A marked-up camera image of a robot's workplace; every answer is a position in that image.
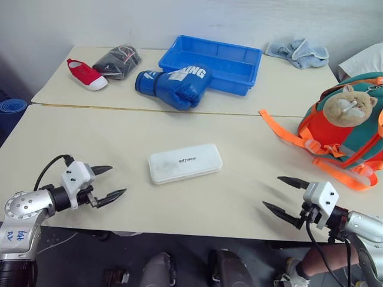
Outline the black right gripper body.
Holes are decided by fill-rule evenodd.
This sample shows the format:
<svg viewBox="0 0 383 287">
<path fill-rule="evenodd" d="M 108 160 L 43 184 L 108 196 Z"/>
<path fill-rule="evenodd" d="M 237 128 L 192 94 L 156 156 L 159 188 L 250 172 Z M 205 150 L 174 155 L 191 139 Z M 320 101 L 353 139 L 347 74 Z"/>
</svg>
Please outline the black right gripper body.
<svg viewBox="0 0 383 287">
<path fill-rule="evenodd" d="M 303 224 L 304 222 L 317 224 L 321 219 L 320 211 L 320 207 L 317 204 L 308 204 L 304 202 L 300 212 L 300 224 Z"/>
</svg>

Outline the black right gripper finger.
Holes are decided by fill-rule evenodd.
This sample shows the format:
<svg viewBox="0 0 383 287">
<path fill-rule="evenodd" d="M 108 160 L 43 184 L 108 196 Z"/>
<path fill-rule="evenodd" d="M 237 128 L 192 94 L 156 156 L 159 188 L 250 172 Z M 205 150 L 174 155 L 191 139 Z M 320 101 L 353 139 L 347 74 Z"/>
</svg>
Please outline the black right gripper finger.
<svg viewBox="0 0 383 287">
<path fill-rule="evenodd" d="M 278 218 L 288 222 L 289 224 L 293 225 L 297 229 L 301 229 L 303 225 L 303 221 L 301 218 L 296 218 L 291 215 L 289 215 L 284 209 L 281 209 L 280 207 L 268 203 L 266 201 L 262 201 L 262 203 Z"/>
<path fill-rule="evenodd" d="M 293 178 L 293 177 L 288 177 L 288 176 L 278 176 L 277 179 L 280 181 L 285 182 L 286 184 L 295 187 L 297 189 L 304 189 L 306 190 L 309 187 L 309 182 L 304 181 L 299 178 Z"/>
</svg>

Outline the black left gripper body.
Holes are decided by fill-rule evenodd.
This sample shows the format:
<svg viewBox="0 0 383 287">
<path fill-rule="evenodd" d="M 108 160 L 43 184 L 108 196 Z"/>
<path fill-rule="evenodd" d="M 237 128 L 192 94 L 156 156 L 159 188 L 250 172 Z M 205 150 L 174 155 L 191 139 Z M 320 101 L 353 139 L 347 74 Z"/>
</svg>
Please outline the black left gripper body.
<svg viewBox="0 0 383 287">
<path fill-rule="evenodd" d="M 89 204 L 91 207 L 98 208 L 99 202 L 98 199 L 92 194 L 93 186 L 89 185 L 88 187 L 79 190 L 77 193 L 77 203 L 79 206 L 83 204 Z"/>
</svg>

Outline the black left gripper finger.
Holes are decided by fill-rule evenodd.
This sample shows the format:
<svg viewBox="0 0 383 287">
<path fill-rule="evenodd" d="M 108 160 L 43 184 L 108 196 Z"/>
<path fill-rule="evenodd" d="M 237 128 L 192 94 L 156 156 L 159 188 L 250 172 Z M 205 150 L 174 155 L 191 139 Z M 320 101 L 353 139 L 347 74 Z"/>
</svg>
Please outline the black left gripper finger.
<svg viewBox="0 0 383 287">
<path fill-rule="evenodd" d="M 103 173 L 108 172 L 109 170 L 113 169 L 113 167 L 103 165 L 103 166 L 92 166 L 90 169 L 91 169 L 91 172 L 90 172 L 91 177 L 95 177 L 95 176 L 98 176 L 98 175 L 101 175 Z"/>
<path fill-rule="evenodd" d="M 101 208 L 103 206 L 106 206 L 112 202 L 114 202 L 115 200 L 117 200 L 120 196 L 122 196 L 125 192 L 126 192 L 126 188 L 124 189 L 121 189 L 121 190 L 116 190 L 116 191 L 113 191 L 111 193 L 108 193 L 104 198 L 102 199 L 97 199 L 97 204 L 96 204 L 96 207 L 97 208 Z"/>
</svg>

